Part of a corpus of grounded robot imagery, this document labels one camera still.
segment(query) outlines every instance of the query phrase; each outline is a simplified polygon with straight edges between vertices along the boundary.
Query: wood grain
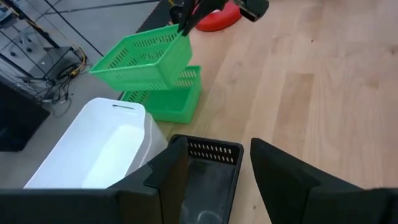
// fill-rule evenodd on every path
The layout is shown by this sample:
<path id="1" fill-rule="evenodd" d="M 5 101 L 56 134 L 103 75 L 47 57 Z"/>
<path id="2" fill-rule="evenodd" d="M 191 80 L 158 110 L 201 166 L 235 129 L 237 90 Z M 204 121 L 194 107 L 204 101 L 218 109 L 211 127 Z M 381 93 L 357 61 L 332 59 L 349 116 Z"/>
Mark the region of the wood grain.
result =
<path id="1" fill-rule="evenodd" d="M 398 2 L 273 0 L 267 14 L 194 30 L 203 94 L 165 135 L 241 142 L 230 223 L 270 223 L 249 158 L 262 138 L 361 187 L 398 186 Z"/>

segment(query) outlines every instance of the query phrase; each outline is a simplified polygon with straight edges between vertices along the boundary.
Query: green plastic basket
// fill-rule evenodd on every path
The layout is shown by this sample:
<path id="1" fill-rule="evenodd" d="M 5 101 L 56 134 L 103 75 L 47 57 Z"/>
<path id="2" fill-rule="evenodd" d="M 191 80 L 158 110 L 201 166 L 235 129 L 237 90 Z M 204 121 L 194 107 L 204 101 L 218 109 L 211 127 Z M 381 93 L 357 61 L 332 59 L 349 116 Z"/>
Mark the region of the green plastic basket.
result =
<path id="1" fill-rule="evenodd" d="M 168 90 L 192 58 L 178 24 L 123 38 L 91 70 L 115 90 Z"/>
<path id="2" fill-rule="evenodd" d="M 121 100 L 144 105 L 156 121 L 189 123 L 201 93 L 200 70 L 201 66 L 188 66 L 172 90 L 129 91 Z"/>

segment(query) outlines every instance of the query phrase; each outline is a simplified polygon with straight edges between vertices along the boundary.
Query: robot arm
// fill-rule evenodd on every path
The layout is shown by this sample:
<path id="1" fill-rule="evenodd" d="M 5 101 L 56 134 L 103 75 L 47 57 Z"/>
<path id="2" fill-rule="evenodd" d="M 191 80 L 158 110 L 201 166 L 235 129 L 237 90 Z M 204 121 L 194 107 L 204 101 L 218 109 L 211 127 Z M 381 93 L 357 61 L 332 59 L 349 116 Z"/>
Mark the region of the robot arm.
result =
<path id="1" fill-rule="evenodd" d="M 188 33 L 207 15 L 214 10 L 223 10 L 228 0 L 186 0 L 181 7 L 181 18 L 178 31 L 182 35 Z M 268 0 L 234 0 L 239 6 L 242 16 L 252 22 L 256 22 L 267 11 Z"/>

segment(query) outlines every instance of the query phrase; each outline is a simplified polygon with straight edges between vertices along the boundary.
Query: black basket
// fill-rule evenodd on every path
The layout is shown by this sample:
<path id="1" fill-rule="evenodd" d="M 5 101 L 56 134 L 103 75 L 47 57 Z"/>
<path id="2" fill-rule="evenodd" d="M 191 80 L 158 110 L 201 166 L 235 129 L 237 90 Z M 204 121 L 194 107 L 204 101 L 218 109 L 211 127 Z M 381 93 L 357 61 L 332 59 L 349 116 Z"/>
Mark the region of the black basket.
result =
<path id="1" fill-rule="evenodd" d="M 241 144 L 176 134 L 188 141 L 188 179 L 180 223 L 228 223 L 243 158 Z"/>

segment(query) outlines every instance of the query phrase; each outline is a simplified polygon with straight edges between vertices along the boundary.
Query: red disc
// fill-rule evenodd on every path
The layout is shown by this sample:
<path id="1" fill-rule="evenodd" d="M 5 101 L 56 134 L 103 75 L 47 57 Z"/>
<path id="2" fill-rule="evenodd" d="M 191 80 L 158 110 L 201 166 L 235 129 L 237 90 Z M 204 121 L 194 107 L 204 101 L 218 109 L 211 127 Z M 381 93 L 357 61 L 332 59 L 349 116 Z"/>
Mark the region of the red disc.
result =
<path id="1" fill-rule="evenodd" d="M 222 11 L 213 12 L 202 19 L 196 28 L 201 31 L 218 31 L 229 27 L 237 22 L 242 15 L 239 7 L 231 2 L 227 2 Z"/>

